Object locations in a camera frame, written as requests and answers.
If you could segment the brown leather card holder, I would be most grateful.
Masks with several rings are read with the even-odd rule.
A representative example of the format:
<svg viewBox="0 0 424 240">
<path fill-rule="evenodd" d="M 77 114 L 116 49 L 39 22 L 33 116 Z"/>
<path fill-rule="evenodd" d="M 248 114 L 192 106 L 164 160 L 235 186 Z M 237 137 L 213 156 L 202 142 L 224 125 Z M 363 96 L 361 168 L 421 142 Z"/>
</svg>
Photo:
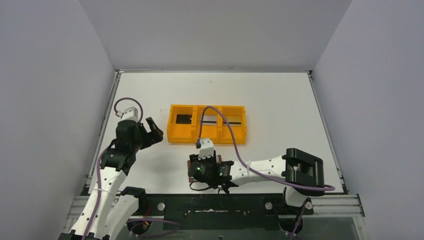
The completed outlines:
<svg viewBox="0 0 424 240">
<path fill-rule="evenodd" d="M 222 157 L 220 154 L 214 154 L 213 157 L 204 160 L 198 160 L 198 154 L 191 154 L 187 161 L 189 182 L 212 184 L 217 178 L 215 174 L 221 162 Z"/>
</svg>

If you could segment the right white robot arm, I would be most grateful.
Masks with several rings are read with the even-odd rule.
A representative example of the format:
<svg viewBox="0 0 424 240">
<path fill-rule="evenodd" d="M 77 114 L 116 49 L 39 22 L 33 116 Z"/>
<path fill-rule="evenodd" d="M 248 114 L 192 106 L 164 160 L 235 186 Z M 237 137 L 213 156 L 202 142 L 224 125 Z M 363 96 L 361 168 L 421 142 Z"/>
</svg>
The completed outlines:
<svg viewBox="0 0 424 240">
<path fill-rule="evenodd" d="M 325 194 L 323 160 L 297 148 L 288 148 L 286 153 L 265 160 L 222 161 L 216 153 L 199 157 L 192 154 L 188 161 L 190 183 L 207 184 L 209 189 L 223 190 L 259 182 L 274 182 L 285 186 L 284 203 L 300 208 L 308 197 Z"/>
</svg>

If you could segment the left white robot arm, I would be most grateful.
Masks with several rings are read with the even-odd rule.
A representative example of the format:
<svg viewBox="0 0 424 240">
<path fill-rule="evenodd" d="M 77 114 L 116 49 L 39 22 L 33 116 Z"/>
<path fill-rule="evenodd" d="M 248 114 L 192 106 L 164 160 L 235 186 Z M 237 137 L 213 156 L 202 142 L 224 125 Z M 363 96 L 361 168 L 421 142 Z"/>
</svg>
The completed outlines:
<svg viewBox="0 0 424 240">
<path fill-rule="evenodd" d="M 115 139 L 97 161 L 97 180 L 82 213 L 69 232 L 60 234 L 60 240 L 114 240 L 133 214 L 142 215 L 149 209 L 145 189 L 127 186 L 120 190 L 138 151 L 164 139 L 151 117 L 146 122 L 149 131 L 133 119 L 118 122 Z"/>
</svg>

